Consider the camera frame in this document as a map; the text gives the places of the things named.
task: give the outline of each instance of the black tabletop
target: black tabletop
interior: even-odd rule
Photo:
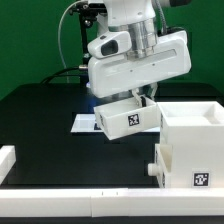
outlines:
[[[0,102],[0,144],[15,145],[17,161],[0,189],[157,187],[156,179],[147,175],[146,166],[153,162],[159,133],[138,133],[113,141],[103,133],[71,134],[76,114],[91,114],[94,106],[106,101],[96,99],[78,84],[23,85],[4,98]],[[222,104],[223,96],[204,84],[160,84],[156,101]],[[0,219],[0,222],[148,223],[150,220],[167,222],[166,218],[156,217]],[[221,217],[169,220],[170,223],[224,221]]]

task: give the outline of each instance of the white box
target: white box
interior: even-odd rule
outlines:
[[[158,108],[160,187],[224,187],[224,108],[217,102],[158,103]]]
[[[110,140],[158,127],[156,103],[145,99],[146,107],[134,97],[95,107],[97,125]]]

